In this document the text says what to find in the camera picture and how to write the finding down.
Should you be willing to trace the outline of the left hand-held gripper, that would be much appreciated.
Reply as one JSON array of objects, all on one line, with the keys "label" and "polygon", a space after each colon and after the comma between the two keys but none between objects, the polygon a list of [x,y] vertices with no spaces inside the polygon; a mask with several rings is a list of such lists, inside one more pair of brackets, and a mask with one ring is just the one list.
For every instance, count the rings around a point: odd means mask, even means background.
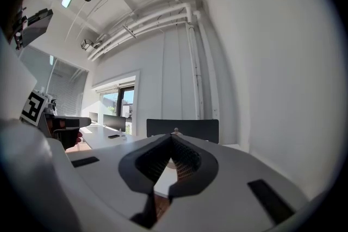
[{"label": "left hand-held gripper", "polygon": [[79,128],[91,124],[89,117],[59,116],[56,99],[52,96],[32,91],[21,112],[21,121],[38,128],[47,138],[60,141],[65,150],[79,142]]}]

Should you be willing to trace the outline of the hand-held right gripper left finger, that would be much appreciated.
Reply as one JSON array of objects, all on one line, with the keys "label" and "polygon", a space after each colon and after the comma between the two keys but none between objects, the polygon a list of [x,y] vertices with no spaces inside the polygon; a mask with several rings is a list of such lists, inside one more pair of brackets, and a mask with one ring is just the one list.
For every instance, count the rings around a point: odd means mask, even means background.
[{"label": "hand-held right gripper left finger", "polygon": [[169,204],[174,170],[162,135],[110,147],[71,152],[67,157],[88,188],[121,216],[151,229],[160,199]]}]

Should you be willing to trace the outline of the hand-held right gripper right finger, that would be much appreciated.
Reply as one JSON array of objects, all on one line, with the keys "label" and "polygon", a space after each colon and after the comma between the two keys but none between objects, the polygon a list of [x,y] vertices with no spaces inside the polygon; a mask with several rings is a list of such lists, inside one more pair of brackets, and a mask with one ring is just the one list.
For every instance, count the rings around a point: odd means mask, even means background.
[{"label": "hand-held right gripper right finger", "polygon": [[211,153],[217,176],[200,194],[175,198],[153,226],[155,231],[265,231],[274,226],[248,183],[262,179],[295,211],[308,203],[290,180],[243,151],[182,136]]}]

